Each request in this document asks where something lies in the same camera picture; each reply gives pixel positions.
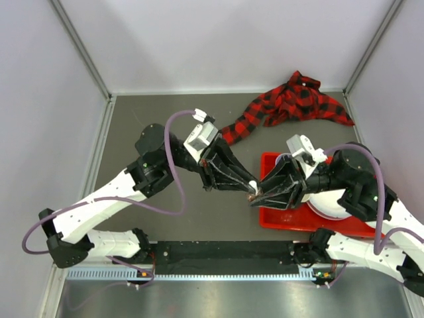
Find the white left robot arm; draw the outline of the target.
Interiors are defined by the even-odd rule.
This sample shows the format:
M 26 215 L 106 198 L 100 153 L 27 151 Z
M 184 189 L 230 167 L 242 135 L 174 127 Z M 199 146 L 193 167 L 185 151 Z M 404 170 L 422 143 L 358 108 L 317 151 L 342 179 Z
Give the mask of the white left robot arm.
M 258 180 L 232 153 L 212 123 L 198 124 L 180 140 L 160 124 L 145 128 L 135 144 L 139 157 L 109 183 L 80 200 L 65 213 L 51 209 L 44 221 L 48 253 L 59 268 L 85 260 L 113 258 L 114 263 L 142 264 L 152 252 L 141 229 L 97 231 L 95 227 L 129 205 L 142 205 L 176 181 L 176 168 L 195 172 L 207 191 L 243 191 L 256 195 Z

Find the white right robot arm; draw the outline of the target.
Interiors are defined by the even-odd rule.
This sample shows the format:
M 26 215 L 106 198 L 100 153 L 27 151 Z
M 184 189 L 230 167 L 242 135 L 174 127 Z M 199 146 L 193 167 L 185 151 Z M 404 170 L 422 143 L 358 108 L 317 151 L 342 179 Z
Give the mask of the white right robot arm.
M 281 158 L 249 199 L 255 207 L 295 209 L 314 195 L 328 198 L 351 217 L 374 229 L 374 241 L 355 240 L 319 228 L 308 243 L 295 243 L 293 261 L 354 263 L 383 273 L 423 295 L 423 224 L 385 183 L 380 163 L 362 144 L 351 142 L 324 151 L 304 135 L 288 140 Z

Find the glitter nail polish bottle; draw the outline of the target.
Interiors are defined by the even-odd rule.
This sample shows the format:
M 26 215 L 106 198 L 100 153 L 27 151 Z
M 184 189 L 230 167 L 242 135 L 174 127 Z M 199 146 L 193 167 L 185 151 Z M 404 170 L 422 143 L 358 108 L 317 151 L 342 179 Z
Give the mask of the glitter nail polish bottle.
M 258 192 L 258 193 L 249 193 L 247 195 L 247 199 L 248 199 L 249 202 L 251 202 L 251 201 L 254 201 L 254 200 L 258 199 L 261 196 L 262 196 L 262 193 L 261 192 Z

